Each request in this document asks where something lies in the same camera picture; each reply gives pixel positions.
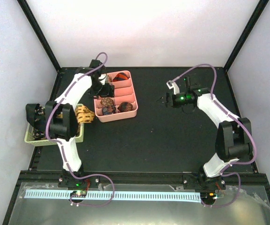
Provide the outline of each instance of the black table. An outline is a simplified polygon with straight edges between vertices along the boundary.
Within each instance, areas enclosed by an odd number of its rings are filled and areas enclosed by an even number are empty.
[[[157,101],[170,90],[166,86],[188,67],[109,67],[107,72],[129,70],[138,101],[135,118],[101,123],[96,119],[85,124],[84,142],[78,143],[78,153],[86,171],[99,172],[196,172],[215,153],[217,128],[201,110],[184,114],[182,110],[166,108]],[[76,68],[63,68],[59,96],[73,79]],[[213,71],[198,68],[189,73],[203,87],[211,87]],[[230,111],[237,114],[232,90],[223,69],[217,68],[214,93]],[[178,81],[182,90],[184,80]],[[94,111],[93,100],[84,94],[80,103]],[[191,106],[184,108],[191,112]],[[44,146],[37,170],[61,170],[58,146]],[[250,165],[237,165],[228,171],[253,171]]]

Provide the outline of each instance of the cable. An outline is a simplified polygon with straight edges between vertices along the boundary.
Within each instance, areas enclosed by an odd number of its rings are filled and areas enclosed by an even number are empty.
[[[234,199],[232,201],[230,201],[229,203],[227,204],[223,204],[223,205],[218,205],[218,206],[212,206],[212,205],[207,205],[205,204],[202,200],[201,200],[201,203],[205,206],[205,207],[214,207],[214,208],[221,208],[221,207],[226,207],[232,203],[234,203],[238,196],[239,196],[239,193],[240,193],[240,188],[241,188],[241,179],[240,179],[240,175],[237,173],[237,172],[231,172],[231,173],[228,173],[228,174],[223,174],[223,172],[229,168],[230,166],[234,165],[234,164],[238,164],[238,165],[248,165],[248,164],[251,164],[253,162],[255,162],[256,160],[256,157],[257,157],[257,148],[256,148],[256,145],[255,145],[255,141],[252,137],[252,135],[250,134],[250,132],[247,130],[247,128],[239,121],[237,120],[234,116],[228,114],[228,112],[223,108],[223,106],[221,104],[219,104],[217,101],[214,100],[214,95],[213,95],[213,92],[214,92],[214,87],[216,85],[216,80],[217,80],[217,72],[216,72],[216,69],[215,67],[213,67],[212,65],[210,64],[206,64],[206,63],[203,63],[203,64],[199,64],[197,66],[194,66],[190,69],[188,69],[187,71],[185,71],[184,73],[182,73],[181,75],[177,76],[175,79],[172,80],[172,82],[175,82],[177,81],[178,79],[180,79],[182,76],[184,76],[185,74],[187,74],[188,72],[192,71],[193,69],[197,68],[197,67],[200,67],[200,66],[208,66],[208,67],[211,67],[214,71],[214,80],[213,80],[213,84],[212,84],[212,87],[211,87],[211,99],[213,101],[213,103],[219,107],[229,118],[231,118],[233,121],[235,121],[247,134],[247,136],[249,137],[251,143],[252,143],[252,146],[253,146],[253,150],[254,150],[254,154],[253,154],[253,158],[248,161],[248,162],[233,162],[231,164],[228,164],[226,165],[221,171],[220,171],[220,175],[222,177],[228,177],[228,176],[231,176],[231,175],[237,175],[238,176],[238,180],[239,180],[239,184],[238,184],[238,191],[237,191],[237,194],[236,196],[234,197]]]
[[[82,76],[80,76],[80,77],[78,78],[78,81],[79,81],[81,78],[83,78],[83,77],[85,77],[85,76],[87,76],[87,75],[89,75],[89,74],[95,72],[96,70],[99,70],[101,67],[104,66],[104,64],[105,64],[105,63],[107,62],[107,60],[108,60],[108,55],[107,55],[105,52],[99,53],[99,54],[97,55],[96,59],[98,59],[98,57],[99,57],[100,55],[102,55],[102,54],[104,54],[104,55],[106,56],[105,61],[104,61],[101,65],[99,65],[97,68],[94,68],[94,69],[90,70],[89,72],[87,72],[87,73],[83,74]],[[64,94],[65,97],[66,97],[67,94],[71,91],[72,87],[73,87],[76,83],[77,83],[77,81],[76,81],[76,82],[73,82],[73,83],[69,86],[69,88],[67,89],[67,92]],[[112,201],[112,199],[114,198],[114,194],[115,194],[115,186],[114,186],[113,181],[110,179],[110,177],[108,177],[108,176],[106,176],[106,175],[103,175],[103,174],[98,174],[98,173],[97,173],[97,174],[91,174],[91,175],[84,176],[84,177],[77,177],[77,176],[75,176],[74,173],[73,173],[73,171],[72,171],[71,168],[70,168],[70,165],[69,165],[67,159],[66,159],[66,156],[65,156],[65,153],[64,153],[64,146],[63,146],[63,143],[62,143],[60,140],[55,140],[55,139],[51,139],[51,138],[50,138],[49,130],[50,130],[50,124],[51,124],[52,117],[53,117],[53,115],[55,114],[56,110],[59,108],[59,106],[61,105],[61,103],[62,103],[64,100],[65,100],[65,98],[62,98],[62,99],[56,104],[55,108],[52,110],[52,112],[51,112],[51,114],[50,114],[50,116],[49,116],[49,118],[48,118],[48,120],[47,120],[47,122],[46,122],[46,128],[45,128],[45,135],[46,135],[46,138],[47,138],[50,142],[59,143],[59,144],[61,145],[61,152],[62,152],[62,156],[63,156],[64,162],[66,163],[67,168],[68,168],[70,174],[72,175],[72,177],[74,177],[75,179],[78,179],[78,180],[87,179],[87,178],[89,178],[89,177],[94,177],[94,176],[105,177],[105,178],[107,178],[107,179],[110,181],[110,183],[111,183],[111,185],[112,185],[112,187],[113,187],[113,194],[112,194],[111,198],[110,198],[106,203],[104,203],[104,204],[101,204],[101,205],[81,204],[81,203],[75,203],[75,202],[72,202],[71,199],[70,199],[70,203],[71,203],[71,205],[76,204],[77,206],[79,206],[79,205],[83,205],[83,206],[91,206],[91,207],[102,207],[102,206],[105,206],[105,205],[109,204],[109,203]]]

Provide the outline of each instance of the pink bin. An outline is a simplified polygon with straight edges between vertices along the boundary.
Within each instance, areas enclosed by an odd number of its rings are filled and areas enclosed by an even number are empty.
[[[100,122],[109,122],[114,120],[122,120],[127,118],[132,118],[137,115],[138,110],[138,103],[134,91],[133,82],[131,80],[131,73],[127,70],[114,72],[114,73],[108,73],[109,79],[112,81],[114,77],[118,73],[125,73],[126,76],[129,78],[125,81],[116,81],[116,82],[110,82],[110,84],[115,86],[114,89],[114,97],[112,98],[114,100],[115,106],[116,106],[116,113],[112,115],[102,115],[102,104],[101,100],[102,98],[99,97],[98,99],[94,99],[94,108],[95,108],[95,114],[100,120]],[[119,105],[122,102],[129,102],[133,105],[133,110],[129,112],[120,112],[118,110]]]

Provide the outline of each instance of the white backdrop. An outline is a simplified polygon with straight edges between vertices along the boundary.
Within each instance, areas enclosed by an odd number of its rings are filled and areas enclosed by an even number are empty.
[[[224,66],[258,0],[28,0],[62,67]]]

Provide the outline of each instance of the black frame bar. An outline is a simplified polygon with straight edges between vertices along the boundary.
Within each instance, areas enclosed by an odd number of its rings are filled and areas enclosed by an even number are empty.
[[[183,176],[187,173],[156,173],[156,172],[85,172],[85,175],[93,173],[103,173],[109,176],[115,184],[169,184],[183,185]],[[18,196],[19,189],[23,182],[46,182],[58,183],[62,171],[21,171],[17,180],[13,195],[11,197],[9,207],[7,209],[4,225],[10,221],[11,214]],[[264,186],[267,197],[270,203],[270,184],[264,173],[240,173],[241,184],[249,186]],[[225,177],[224,181],[227,185],[237,185],[238,179],[236,176]],[[107,184],[106,180],[100,180],[101,183]]]
[[[230,54],[226,64],[224,65],[223,69],[227,72],[230,67],[232,66],[234,60],[236,59],[237,55],[239,54],[241,48],[243,47],[245,41],[247,40],[249,34],[251,33],[253,27],[255,26],[258,18],[260,18],[263,10],[265,9],[266,5],[268,4],[269,0],[260,0],[251,15],[248,23],[246,24],[237,44],[235,45],[232,53]]]
[[[17,0],[17,1],[18,1],[19,5],[21,6],[24,14],[26,15],[29,23],[31,24],[34,32],[36,33],[36,35],[37,35],[40,43],[42,44],[46,54],[48,55],[52,64],[54,65],[56,71],[58,72],[61,69],[61,66],[58,63],[56,56],[52,52],[51,47],[50,47],[49,43],[47,42],[39,24],[37,23],[37,20],[34,17],[34,14],[32,13],[32,10],[30,9],[27,1],[26,0]]]

